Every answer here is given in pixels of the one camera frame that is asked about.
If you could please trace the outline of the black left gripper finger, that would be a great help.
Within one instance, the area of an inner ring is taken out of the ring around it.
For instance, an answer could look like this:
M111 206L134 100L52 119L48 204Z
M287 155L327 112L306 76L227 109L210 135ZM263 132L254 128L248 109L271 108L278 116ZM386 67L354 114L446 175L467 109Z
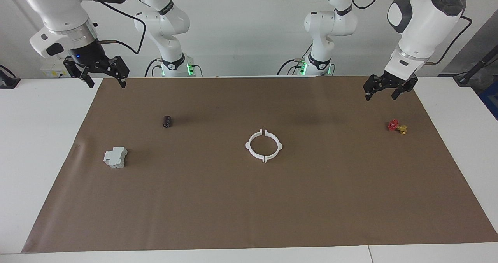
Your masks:
M363 84L363 90L367 101L370 101L374 93L377 92L378 84L377 76L370 76L365 84Z
M418 78L410 78L407 82L404 84L398 84L395 91L391 94L391 98L393 100L397 100L397 98L405 93L405 92L411 92L414 88L414 86L417 84Z

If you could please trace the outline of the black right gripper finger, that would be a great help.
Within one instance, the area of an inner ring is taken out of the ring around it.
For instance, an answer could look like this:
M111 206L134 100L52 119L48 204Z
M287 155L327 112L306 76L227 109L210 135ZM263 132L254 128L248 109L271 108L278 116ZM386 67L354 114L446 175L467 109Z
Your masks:
M122 89L126 87L126 79L130 70L121 56L110 59L110 76L114 77Z
M89 76L89 66L77 64L72 57L65 57L63 64L70 77L80 79L90 89L94 87L95 83L91 76Z

